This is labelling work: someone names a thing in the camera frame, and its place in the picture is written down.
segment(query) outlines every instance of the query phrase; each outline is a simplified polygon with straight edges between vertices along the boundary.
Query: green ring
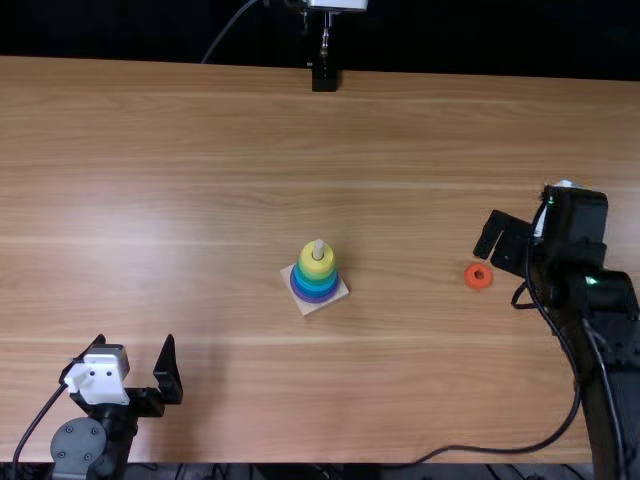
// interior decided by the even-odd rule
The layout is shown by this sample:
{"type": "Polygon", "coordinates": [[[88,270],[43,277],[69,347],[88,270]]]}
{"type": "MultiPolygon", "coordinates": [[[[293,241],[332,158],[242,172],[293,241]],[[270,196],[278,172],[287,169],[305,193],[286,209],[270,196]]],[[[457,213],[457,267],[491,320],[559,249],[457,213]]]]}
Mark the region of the green ring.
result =
{"type": "Polygon", "coordinates": [[[304,266],[300,263],[299,260],[298,260],[298,268],[300,269],[300,272],[302,273],[302,275],[304,275],[306,278],[308,278],[309,280],[316,280],[316,281],[325,280],[326,278],[329,278],[329,276],[331,276],[336,269],[335,267],[333,267],[331,270],[325,273],[313,273],[307,270],[306,268],[304,268],[304,266]]]}
{"type": "Polygon", "coordinates": [[[296,277],[296,281],[300,284],[301,287],[308,289],[309,286],[311,286],[311,288],[313,287],[326,287],[327,285],[333,283],[333,280],[335,275],[338,275],[338,270],[336,270],[335,268],[333,269],[333,273],[331,275],[329,275],[327,278],[322,279],[322,280],[311,280],[308,277],[304,276],[304,273],[302,273],[300,271],[300,266],[298,264],[296,264],[293,267],[293,274],[296,277]]]}

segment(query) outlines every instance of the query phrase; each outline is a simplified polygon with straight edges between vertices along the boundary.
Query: orange ring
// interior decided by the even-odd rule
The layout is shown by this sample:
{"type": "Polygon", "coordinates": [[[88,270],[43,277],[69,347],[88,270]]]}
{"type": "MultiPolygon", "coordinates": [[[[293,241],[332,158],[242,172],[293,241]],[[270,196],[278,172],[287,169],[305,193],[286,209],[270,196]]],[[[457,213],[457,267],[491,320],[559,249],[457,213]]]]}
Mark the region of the orange ring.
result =
{"type": "Polygon", "coordinates": [[[493,282],[493,273],[481,263],[469,265],[464,271],[464,281],[475,290],[487,288],[493,282]]]}

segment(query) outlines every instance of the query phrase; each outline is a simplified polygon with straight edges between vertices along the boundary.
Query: blue ring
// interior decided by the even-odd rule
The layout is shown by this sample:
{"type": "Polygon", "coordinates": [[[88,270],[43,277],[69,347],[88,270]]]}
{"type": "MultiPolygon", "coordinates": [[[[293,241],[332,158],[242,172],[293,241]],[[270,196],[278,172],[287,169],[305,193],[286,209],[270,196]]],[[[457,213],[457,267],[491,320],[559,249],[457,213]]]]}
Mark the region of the blue ring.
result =
{"type": "Polygon", "coordinates": [[[296,285],[296,282],[293,278],[293,270],[291,270],[289,281],[291,282],[291,289],[293,290],[293,293],[295,293],[296,297],[298,297],[303,302],[307,302],[307,303],[323,303],[323,302],[326,302],[327,300],[331,300],[331,298],[333,298],[333,296],[338,291],[338,287],[340,287],[340,276],[338,276],[338,281],[336,282],[335,286],[324,297],[309,297],[304,293],[302,293],[300,290],[298,290],[298,286],[296,285]]]}
{"type": "Polygon", "coordinates": [[[309,292],[322,292],[329,287],[329,285],[333,285],[336,281],[336,277],[338,276],[338,271],[334,270],[331,275],[329,275],[324,280],[310,280],[304,276],[304,274],[300,271],[298,264],[293,267],[293,275],[296,277],[296,281],[300,287],[304,288],[309,292]]]}
{"type": "Polygon", "coordinates": [[[305,287],[300,285],[300,282],[298,282],[298,279],[296,278],[294,272],[291,272],[291,278],[293,279],[293,283],[295,283],[296,289],[298,289],[298,291],[300,293],[302,293],[303,295],[305,295],[307,297],[311,297],[311,298],[321,298],[321,297],[326,296],[327,294],[329,294],[330,292],[332,292],[333,290],[335,290],[337,288],[337,285],[338,285],[340,277],[338,277],[336,275],[336,278],[333,281],[333,283],[327,285],[322,290],[317,290],[317,291],[307,290],[305,287]]]}

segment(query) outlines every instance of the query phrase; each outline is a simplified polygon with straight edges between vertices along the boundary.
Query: wooden base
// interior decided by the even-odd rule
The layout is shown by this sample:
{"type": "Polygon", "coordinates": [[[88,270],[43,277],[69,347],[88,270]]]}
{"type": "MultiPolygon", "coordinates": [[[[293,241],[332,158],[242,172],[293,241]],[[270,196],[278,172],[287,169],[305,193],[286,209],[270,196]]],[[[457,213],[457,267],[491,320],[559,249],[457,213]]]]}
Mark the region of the wooden base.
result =
{"type": "Polygon", "coordinates": [[[288,267],[283,268],[282,270],[280,270],[280,275],[282,275],[282,280],[284,280],[284,283],[287,286],[287,289],[289,289],[289,293],[291,294],[291,296],[295,300],[296,305],[298,305],[298,308],[300,309],[300,312],[305,317],[307,315],[309,315],[310,313],[315,312],[316,310],[320,310],[321,308],[324,308],[327,305],[329,305],[329,304],[331,304],[333,302],[336,302],[336,301],[340,300],[341,298],[344,298],[347,295],[349,295],[349,289],[347,288],[347,286],[342,281],[342,278],[340,278],[340,285],[338,285],[338,289],[336,290],[335,295],[333,297],[331,297],[329,300],[327,300],[326,302],[322,302],[322,303],[307,303],[304,300],[300,300],[296,296],[296,294],[293,293],[293,290],[291,289],[291,283],[289,281],[289,278],[291,277],[291,270],[293,270],[293,267],[295,267],[295,266],[296,266],[296,264],[294,263],[293,265],[289,265],[288,267]]]}

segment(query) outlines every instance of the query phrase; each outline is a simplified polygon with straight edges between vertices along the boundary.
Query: yellow ring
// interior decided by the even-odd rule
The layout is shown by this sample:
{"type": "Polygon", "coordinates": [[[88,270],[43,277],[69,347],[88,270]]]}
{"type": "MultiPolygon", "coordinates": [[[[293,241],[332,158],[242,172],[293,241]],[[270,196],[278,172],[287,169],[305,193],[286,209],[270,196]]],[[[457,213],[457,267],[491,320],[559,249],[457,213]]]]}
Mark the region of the yellow ring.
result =
{"type": "Polygon", "coordinates": [[[300,252],[300,266],[307,272],[322,275],[332,271],[335,268],[336,262],[333,258],[333,250],[328,243],[324,244],[324,257],[320,260],[313,258],[313,245],[315,242],[307,243],[302,252],[300,252]]]}

